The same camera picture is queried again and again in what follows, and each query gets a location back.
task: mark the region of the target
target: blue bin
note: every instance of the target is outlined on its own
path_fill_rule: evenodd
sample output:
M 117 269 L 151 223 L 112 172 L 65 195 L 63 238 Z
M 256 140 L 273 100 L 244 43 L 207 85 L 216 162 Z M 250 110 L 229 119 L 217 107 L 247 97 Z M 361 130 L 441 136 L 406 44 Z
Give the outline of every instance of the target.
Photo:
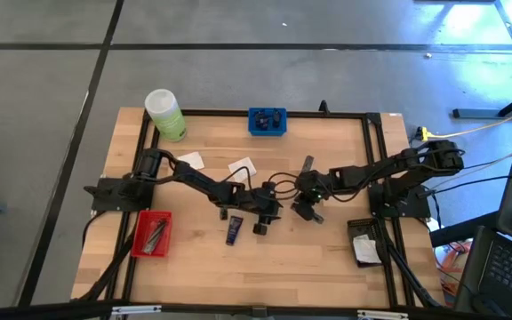
M 280 119 L 280 126 L 275 128 L 272 125 L 274 110 L 280 112 L 282 118 Z M 255 115 L 258 112 L 264 111 L 264 115 L 268 118 L 267 130 L 262 130 L 256 126 Z M 265 136 L 265 137 L 280 137 L 287 131 L 287 112 L 285 108 L 249 108 L 248 109 L 248 131 L 253 136 Z

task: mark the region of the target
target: wooden tabletop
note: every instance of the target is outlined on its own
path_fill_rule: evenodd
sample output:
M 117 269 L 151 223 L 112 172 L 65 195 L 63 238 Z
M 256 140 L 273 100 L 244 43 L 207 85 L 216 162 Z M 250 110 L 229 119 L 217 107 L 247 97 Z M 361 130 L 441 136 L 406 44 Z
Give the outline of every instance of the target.
M 104 168 L 108 177 L 129 172 L 143 108 L 121 108 Z M 181 142 L 160 140 L 176 156 L 198 151 L 202 173 L 220 180 L 228 165 L 250 157 L 258 187 L 275 172 L 297 174 L 307 155 L 320 172 L 345 165 L 367 164 L 362 125 L 352 119 L 288 118 L 281 138 L 252 137 L 245 117 L 186 116 L 188 133 Z M 383 114 L 389 155 L 408 148 L 399 114 Z M 159 176 L 170 174 L 164 165 Z M 244 218 L 234 246 L 225 245 L 228 222 L 206 196 L 180 183 L 157 186 L 152 209 L 171 211 L 173 225 L 168 256 L 142 258 L 136 264 L 132 301 L 269 305 L 285 307 L 385 308 L 387 288 L 382 267 L 358 268 L 350 251 L 346 221 L 370 218 L 366 191 L 348 203 L 330 199 L 315 206 L 324 224 L 304 221 L 283 201 L 282 219 L 266 236 L 252 233 L 257 216 L 230 210 Z M 91 225 L 80 259 L 72 297 L 86 293 L 112 259 L 120 212 L 107 212 Z M 409 266 L 434 299 L 444 302 L 427 229 L 414 219 L 401 219 Z M 404 295 L 394 267 L 399 302 Z M 121 297 L 125 263 L 116 297 Z

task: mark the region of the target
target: red box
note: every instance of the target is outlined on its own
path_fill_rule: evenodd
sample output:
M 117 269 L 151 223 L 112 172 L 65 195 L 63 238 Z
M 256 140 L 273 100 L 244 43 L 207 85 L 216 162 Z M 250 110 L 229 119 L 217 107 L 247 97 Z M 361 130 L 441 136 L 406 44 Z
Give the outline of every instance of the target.
M 151 254 L 144 253 L 143 246 L 146 244 L 149 235 L 156 229 L 157 222 L 167 220 L 164 232 L 161 235 L 159 243 Z M 132 256 L 133 257 L 164 257 L 169 250 L 169 238 L 171 237 L 171 213 L 159 211 L 141 211 L 138 217 L 138 225 L 133 238 Z

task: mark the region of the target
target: gray floor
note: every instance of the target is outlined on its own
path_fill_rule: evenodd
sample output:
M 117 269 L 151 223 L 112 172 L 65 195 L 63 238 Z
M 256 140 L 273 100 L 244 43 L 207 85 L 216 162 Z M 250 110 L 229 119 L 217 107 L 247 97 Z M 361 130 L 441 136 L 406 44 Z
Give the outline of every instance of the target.
M 0 42 L 99 43 L 114 3 L 0 0 Z M 114 42 L 511 44 L 511 38 L 493 4 L 126 0 Z M 175 92 L 183 108 L 315 110 L 326 99 L 332 110 L 403 113 L 410 130 L 456 132 L 489 122 L 453 120 L 453 108 L 512 101 L 512 52 L 424 54 L 110 52 L 35 303 L 68 300 L 90 213 L 82 186 L 101 174 L 120 107 L 141 107 L 161 87 Z M 13 304 L 20 288 L 96 58 L 96 51 L 0 52 L 0 201 L 10 207 L 0 215 L 0 307 Z M 512 151 L 512 122 L 456 141 L 467 150 L 466 164 L 495 159 Z M 505 174 L 509 166 L 460 182 Z M 503 186 L 497 180 L 438 196 L 444 223 L 496 210 Z

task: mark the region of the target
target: yellow cable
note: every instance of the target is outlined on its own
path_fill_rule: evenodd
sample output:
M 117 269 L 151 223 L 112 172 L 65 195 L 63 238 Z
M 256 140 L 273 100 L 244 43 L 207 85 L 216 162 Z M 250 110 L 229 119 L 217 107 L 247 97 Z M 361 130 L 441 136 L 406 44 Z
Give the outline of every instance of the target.
M 506 123 L 509 120 L 512 120 L 512 116 L 508 117 L 507 119 L 503 119 L 503 120 L 501 120 L 499 122 L 496 122 L 494 124 L 486 124 L 486 125 L 474 128 L 474 129 L 469 129 L 469 130 L 466 130 L 466 131 L 450 133 L 450 134 L 443 134 L 443 135 L 434 134 L 432 132 L 429 132 L 426 127 L 422 127 L 422 137 L 421 137 L 421 140 L 422 141 L 428 141 L 429 138 L 447 139 L 447 138 L 451 138 L 451 137 L 457 137 L 457 136 L 461 136 L 462 134 L 476 132 L 476 131 L 479 131 L 479 130 L 482 130 L 482 129 L 491 128 L 491 127 L 493 127 L 495 125 L 504 124 L 504 123 Z

